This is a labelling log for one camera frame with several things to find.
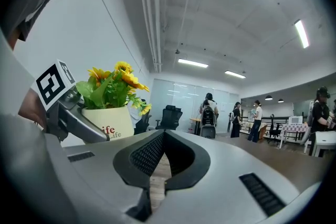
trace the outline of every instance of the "white pot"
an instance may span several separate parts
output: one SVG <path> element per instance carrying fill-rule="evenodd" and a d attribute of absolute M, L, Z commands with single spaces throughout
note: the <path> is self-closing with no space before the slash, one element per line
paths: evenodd
<path fill-rule="evenodd" d="M 82 115 L 106 133 L 111 141 L 134 135 L 127 106 L 116 109 L 83 109 Z"/>

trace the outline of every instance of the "wooden floor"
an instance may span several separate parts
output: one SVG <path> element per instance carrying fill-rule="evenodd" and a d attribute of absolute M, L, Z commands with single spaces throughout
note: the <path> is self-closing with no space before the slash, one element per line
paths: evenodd
<path fill-rule="evenodd" d="M 240 133 L 240 137 L 245 137 L 247 139 L 247 134 Z M 221 137 L 230 137 L 229 134 L 221 134 L 218 136 L 218 140 Z M 270 142 L 267 143 L 267 140 L 263 139 L 259 141 L 260 144 L 266 144 L 270 147 L 279 147 L 279 143 Z M 294 144 L 294 143 L 283 143 L 281 150 L 297 152 L 299 154 L 303 153 L 303 145 Z M 332 159 L 334 157 L 335 152 L 326 151 L 323 158 Z M 158 166 L 156 167 L 153 175 L 150 178 L 150 198 L 152 204 L 152 211 L 155 212 L 157 208 L 160 206 L 161 201 L 164 199 L 164 182 L 171 178 L 170 165 L 167 156 L 164 154 L 162 159 L 160 160 Z"/>

